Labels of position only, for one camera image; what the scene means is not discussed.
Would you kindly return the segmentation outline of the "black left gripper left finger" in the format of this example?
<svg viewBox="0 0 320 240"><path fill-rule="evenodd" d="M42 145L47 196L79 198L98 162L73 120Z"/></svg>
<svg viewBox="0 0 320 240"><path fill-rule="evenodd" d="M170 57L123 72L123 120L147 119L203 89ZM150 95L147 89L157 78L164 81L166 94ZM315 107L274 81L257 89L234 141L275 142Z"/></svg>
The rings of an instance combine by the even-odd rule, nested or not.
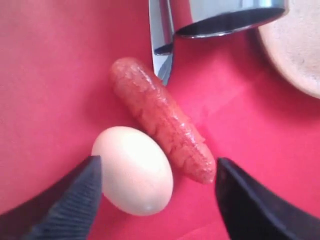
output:
<svg viewBox="0 0 320 240"><path fill-rule="evenodd" d="M95 220L102 195L102 160L86 158L87 165L43 218L20 237L2 240L85 240Z"/></svg>

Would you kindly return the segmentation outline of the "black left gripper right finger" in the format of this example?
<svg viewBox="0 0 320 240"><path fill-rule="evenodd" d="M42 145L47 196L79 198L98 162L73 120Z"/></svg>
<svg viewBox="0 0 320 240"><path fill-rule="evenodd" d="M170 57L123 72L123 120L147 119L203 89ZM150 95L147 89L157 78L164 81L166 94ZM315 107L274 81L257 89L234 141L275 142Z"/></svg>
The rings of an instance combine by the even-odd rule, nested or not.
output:
<svg viewBox="0 0 320 240"><path fill-rule="evenodd" d="M218 158L215 196L232 240L318 240L320 220L283 200L228 158Z"/></svg>

